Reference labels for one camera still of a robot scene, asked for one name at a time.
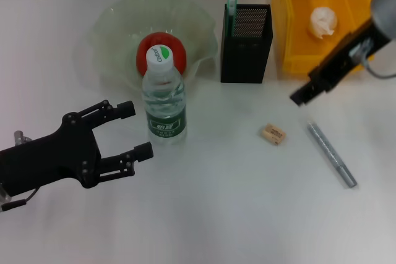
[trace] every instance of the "yellow plastic bin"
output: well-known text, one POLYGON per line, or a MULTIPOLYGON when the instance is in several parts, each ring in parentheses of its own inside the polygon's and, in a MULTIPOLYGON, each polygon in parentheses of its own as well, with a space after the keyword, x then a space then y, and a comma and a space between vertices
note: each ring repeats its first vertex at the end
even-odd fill
POLYGON ((371 0, 272 0, 276 50, 287 74, 307 74, 319 65, 337 43, 370 18, 371 0), (308 32, 309 19, 316 7, 335 11, 338 25, 323 40, 308 32))

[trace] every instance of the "water bottle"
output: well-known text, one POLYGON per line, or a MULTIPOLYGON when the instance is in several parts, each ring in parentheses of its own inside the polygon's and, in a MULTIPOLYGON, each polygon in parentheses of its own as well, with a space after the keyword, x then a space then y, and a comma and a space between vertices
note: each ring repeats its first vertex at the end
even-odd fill
POLYGON ((146 60, 142 96, 148 132, 154 142, 178 143, 187 132, 186 93, 181 75, 173 64, 172 50, 164 45, 152 46, 146 60))

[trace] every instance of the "eraser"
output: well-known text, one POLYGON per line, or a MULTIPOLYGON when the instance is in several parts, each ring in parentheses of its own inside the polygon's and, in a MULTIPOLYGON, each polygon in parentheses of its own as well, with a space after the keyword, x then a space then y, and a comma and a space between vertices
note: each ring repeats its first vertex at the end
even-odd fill
POLYGON ((284 131, 279 129, 277 126, 267 124, 264 130, 261 132, 261 135, 274 145, 278 145, 285 138, 286 133, 284 133, 284 131))

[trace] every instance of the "white tabletop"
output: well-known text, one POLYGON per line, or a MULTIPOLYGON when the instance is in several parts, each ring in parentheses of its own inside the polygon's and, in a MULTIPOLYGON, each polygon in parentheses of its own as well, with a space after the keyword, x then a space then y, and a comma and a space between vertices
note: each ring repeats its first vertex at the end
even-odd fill
MULTIPOLYGON (((132 99, 137 113, 95 129, 103 156, 148 140, 140 97, 102 82, 83 42, 114 1, 0 0, 1 149, 15 130, 48 135, 103 99, 132 99)), ((225 0, 195 1, 220 42, 225 0)), ((376 66, 395 71, 394 52, 376 66)), ((302 83, 277 80, 273 53, 262 85, 221 84, 216 67, 187 88, 186 141, 153 145, 134 177, 89 190, 62 180, 1 213, 1 262, 396 263, 396 81, 355 75, 298 108, 289 95, 302 83), (307 116, 359 186, 347 188, 309 138, 307 116), (278 147, 259 136, 268 122, 287 133, 278 147)))

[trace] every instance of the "silver pen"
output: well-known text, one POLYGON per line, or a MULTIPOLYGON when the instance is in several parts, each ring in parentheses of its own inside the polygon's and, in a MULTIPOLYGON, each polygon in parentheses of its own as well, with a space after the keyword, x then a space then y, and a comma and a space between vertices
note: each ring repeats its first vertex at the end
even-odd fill
POLYGON ((342 161, 341 157, 334 150, 333 146, 330 144, 329 140, 320 130, 320 128, 315 123, 309 123, 308 131, 315 138, 316 142, 322 148, 323 152, 326 154, 335 170, 341 175, 342 179, 346 182, 349 188, 353 188, 358 183, 355 178, 352 176, 352 173, 348 170, 345 163, 342 161))

